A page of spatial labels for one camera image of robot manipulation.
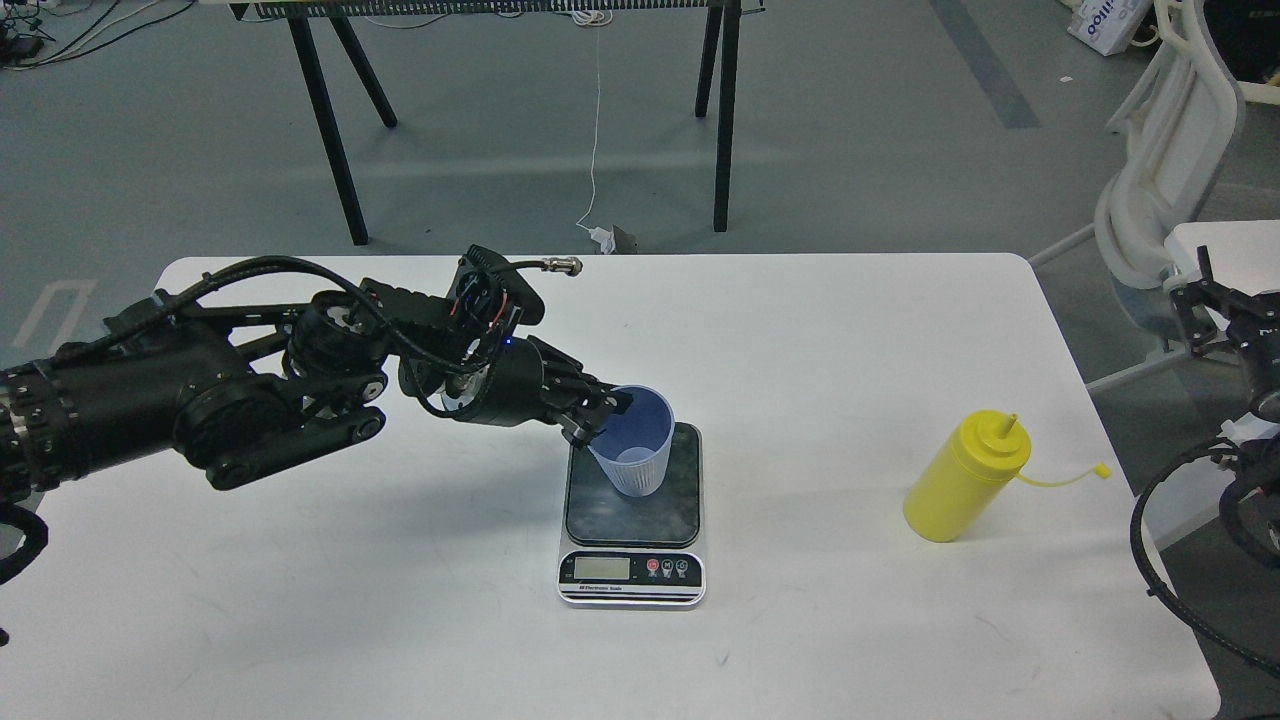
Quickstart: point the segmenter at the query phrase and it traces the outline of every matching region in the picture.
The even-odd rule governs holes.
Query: white table
[[[1165,238],[1165,249],[1174,259],[1176,275],[1185,282],[1201,278],[1196,258],[1201,246],[1208,247],[1217,282],[1248,295],[1280,290],[1280,220],[1183,223],[1175,227]],[[1226,320],[1217,313],[1210,314],[1225,331]],[[1244,392],[1242,379],[1240,397]],[[1253,425],[1263,427],[1266,423]],[[1235,475],[1222,471],[1208,459],[1179,470],[1147,506],[1147,524],[1156,544],[1169,547],[1217,518],[1219,497],[1233,479]]]
[[[325,258],[442,293],[453,258]],[[227,259],[188,259],[177,290]],[[1028,474],[1119,469],[1014,255],[588,258],[530,277],[535,333],[662,389],[704,441],[708,596],[554,589],[567,446],[398,395],[371,442],[239,491],[173,452],[50,493],[0,589],[6,717],[1210,717],[1144,593],[1124,478],[1007,488],[960,541],[902,520],[968,413],[1021,414]],[[218,302],[298,301],[276,277]]]

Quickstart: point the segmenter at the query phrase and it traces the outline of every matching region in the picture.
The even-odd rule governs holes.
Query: cardboard box
[[[1129,47],[1151,3],[1152,0],[1083,0],[1066,29],[1098,53],[1115,55]]]

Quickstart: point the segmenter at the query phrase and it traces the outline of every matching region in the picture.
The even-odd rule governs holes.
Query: bottle cap
[[[960,423],[951,450],[970,474],[993,483],[1010,479],[1032,456],[1032,438],[1018,415],[979,410]]]

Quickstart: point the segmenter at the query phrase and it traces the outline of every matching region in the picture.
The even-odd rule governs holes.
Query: yellow squeeze bottle
[[[1032,456],[1032,438],[1018,415],[979,410],[960,423],[902,503],[911,529],[951,542]]]

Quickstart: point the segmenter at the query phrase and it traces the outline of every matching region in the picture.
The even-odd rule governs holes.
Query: cable connector
[[[544,273],[564,273],[573,278],[582,272],[582,261],[577,258],[543,258]]]

